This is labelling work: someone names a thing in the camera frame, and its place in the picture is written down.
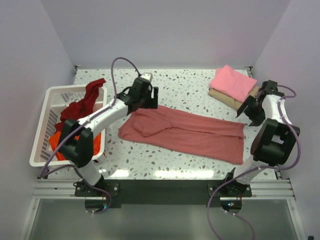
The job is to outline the dusty red t-shirt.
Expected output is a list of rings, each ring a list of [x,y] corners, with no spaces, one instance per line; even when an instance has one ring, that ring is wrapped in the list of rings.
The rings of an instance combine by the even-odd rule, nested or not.
[[[221,160],[243,163],[244,124],[158,106],[138,109],[119,128],[126,141]]]

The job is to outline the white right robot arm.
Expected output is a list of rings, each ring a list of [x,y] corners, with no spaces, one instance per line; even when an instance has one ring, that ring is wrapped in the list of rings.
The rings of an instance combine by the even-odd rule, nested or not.
[[[250,156],[225,177],[225,185],[244,192],[253,178],[266,169],[278,169],[284,165],[298,140],[300,128],[294,126],[285,108],[287,95],[279,91],[280,85],[272,80],[262,83],[256,96],[248,96],[237,110],[245,114],[251,126],[260,127],[254,138]]]

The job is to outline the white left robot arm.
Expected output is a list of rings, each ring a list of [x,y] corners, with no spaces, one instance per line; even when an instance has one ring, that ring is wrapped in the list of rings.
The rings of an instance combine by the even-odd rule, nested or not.
[[[92,160],[95,137],[115,121],[138,109],[158,107],[159,88],[152,86],[152,79],[151,73],[143,73],[106,106],[87,117],[64,122],[58,152],[73,163],[81,178],[94,188],[101,189],[104,180]]]

